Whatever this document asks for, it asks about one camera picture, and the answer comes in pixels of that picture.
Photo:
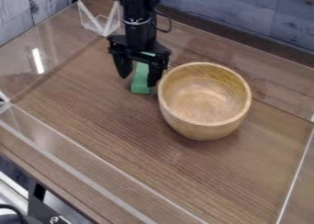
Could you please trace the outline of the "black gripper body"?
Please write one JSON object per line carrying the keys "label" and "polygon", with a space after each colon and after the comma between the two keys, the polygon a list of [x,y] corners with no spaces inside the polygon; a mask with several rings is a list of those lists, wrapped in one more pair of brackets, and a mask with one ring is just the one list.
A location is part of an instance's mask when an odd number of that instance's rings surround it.
{"label": "black gripper body", "polygon": [[150,41],[144,48],[135,48],[127,45],[126,35],[110,35],[108,37],[111,55],[124,53],[132,61],[143,61],[147,64],[155,63],[169,69],[171,50],[156,40]]}

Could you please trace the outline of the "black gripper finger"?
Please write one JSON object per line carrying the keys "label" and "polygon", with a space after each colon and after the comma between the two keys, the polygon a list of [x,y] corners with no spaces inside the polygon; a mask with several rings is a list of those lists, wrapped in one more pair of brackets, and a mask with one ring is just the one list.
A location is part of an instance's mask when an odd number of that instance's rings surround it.
{"label": "black gripper finger", "polygon": [[132,60],[124,53],[115,53],[112,55],[116,71],[122,78],[127,78],[132,72]]}
{"label": "black gripper finger", "polygon": [[155,87],[163,74],[163,66],[155,63],[148,64],[147,86]]}

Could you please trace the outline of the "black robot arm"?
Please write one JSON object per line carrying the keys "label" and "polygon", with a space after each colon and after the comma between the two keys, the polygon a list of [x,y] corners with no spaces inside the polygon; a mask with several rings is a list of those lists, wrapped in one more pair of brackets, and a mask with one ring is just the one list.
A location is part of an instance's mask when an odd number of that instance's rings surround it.
{"label": "black robot arm", "polygon": [[173,27],[158,27],[156,6],[159,0],[119,0],[123,7],[124,35],[110,35],[108,53],[118,73],[127,78],[132,62],[148,65],[147,86],[155,87],[163,71],[169,68],[173,51],[158,42],[158,32],[169,33]]}

